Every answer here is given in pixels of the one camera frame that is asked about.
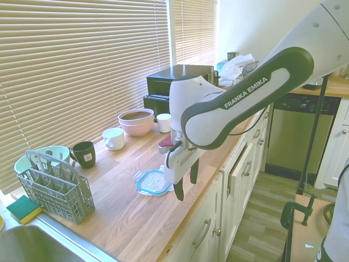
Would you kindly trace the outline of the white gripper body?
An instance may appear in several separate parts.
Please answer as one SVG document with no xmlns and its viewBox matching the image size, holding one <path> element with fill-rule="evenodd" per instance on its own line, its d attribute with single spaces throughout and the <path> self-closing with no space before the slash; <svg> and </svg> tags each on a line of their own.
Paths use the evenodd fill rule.
<svg viewBox="0 0 349 262">
<path fill-rule="evenodd" d="M 177 148 L 167 155 L 164 161 L 164 179 L 169 183 L 178 183 L 201 157 L 201 149 L 189 151 L 187 148 Z"/>
</svg>

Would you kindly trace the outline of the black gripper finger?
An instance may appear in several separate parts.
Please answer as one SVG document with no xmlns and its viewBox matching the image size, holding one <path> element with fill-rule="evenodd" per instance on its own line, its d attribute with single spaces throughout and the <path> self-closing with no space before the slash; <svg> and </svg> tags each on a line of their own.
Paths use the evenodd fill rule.
<svg viewBox="0 0 349 262">
<path fill-rule="evenodd" d="M 180 180 L 177 184 L 173 185 L 175 195 L 179 201 L 184 200 L 184 191 L 183 191 L 183 180 Z"/>
<path fill-rule="evenodd" d="M 192 184 L 196 184 L 197 183 L 199 161 L 200 160 L 197 159 L 196 162 L 191 166 L 191 169 L 190 169 L 190 182 Z"/>
</svg>

